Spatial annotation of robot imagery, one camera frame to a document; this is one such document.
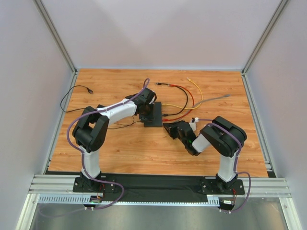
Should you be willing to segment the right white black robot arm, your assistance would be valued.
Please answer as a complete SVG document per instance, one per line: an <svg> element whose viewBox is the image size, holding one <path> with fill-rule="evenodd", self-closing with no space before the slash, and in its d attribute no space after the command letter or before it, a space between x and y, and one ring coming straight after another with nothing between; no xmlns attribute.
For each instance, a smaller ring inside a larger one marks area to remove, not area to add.
<svg viewBox="0 0 307 230"><path fill-rule="evenodd" d="M223 191L235 183L238 177L238 157L247 140L247 134L242 128L221 116L163 123L163 127L172 139L179 139L192 156L199 156L209 146L214 147L220 154L214 184Z"/></svg>

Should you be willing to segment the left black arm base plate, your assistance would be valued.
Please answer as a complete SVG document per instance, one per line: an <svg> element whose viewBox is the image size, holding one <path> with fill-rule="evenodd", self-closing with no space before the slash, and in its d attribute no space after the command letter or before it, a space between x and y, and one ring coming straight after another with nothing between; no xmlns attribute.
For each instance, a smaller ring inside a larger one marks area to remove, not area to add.
<svg viewBox="0 0 307 230"><path fill-rule="evenodd" d="M76 177L73 185L73 192L77 193L115 193L115 185L99 183L86 177Z"/></svg>

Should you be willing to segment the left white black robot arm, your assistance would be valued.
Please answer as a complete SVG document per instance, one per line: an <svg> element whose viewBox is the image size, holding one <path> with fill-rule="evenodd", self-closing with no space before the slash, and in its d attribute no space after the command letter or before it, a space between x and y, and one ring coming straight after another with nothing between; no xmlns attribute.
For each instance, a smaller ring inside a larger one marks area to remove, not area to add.
<svg viewBox="0 0 307 230"><path fill-rule="evenodd" d="M72 136L81 152L82 175L89 180L98 181L100 174L99 149L102 147L109 126L123 118L138 115L140 120L152 120L156 93L148 88L129 95L122 101L102 108L86 107L82 115L73 121Z"/></svg>

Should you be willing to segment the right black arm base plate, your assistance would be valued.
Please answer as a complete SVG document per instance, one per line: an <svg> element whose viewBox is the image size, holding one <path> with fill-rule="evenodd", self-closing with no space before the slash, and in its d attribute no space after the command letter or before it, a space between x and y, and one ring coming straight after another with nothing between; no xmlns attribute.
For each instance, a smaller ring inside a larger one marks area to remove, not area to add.
<svg viewBox="0 0 307 230"><path fill-rule="evenodd" d="M219 177L201 179L201 190L206 195L244 195L243 181L235 177L224 182Z"/></svg>

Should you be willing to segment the black network switch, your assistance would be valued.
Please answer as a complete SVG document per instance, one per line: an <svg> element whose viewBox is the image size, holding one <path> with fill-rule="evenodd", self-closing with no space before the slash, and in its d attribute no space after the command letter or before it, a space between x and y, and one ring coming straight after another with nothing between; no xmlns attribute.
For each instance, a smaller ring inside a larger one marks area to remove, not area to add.
<svg viewBox="0 0 307 230"><path fill-rule="evenodd" d="M145 117L144 127L162 127L162 103L154 102L149 105L149 114Z"/></svg>

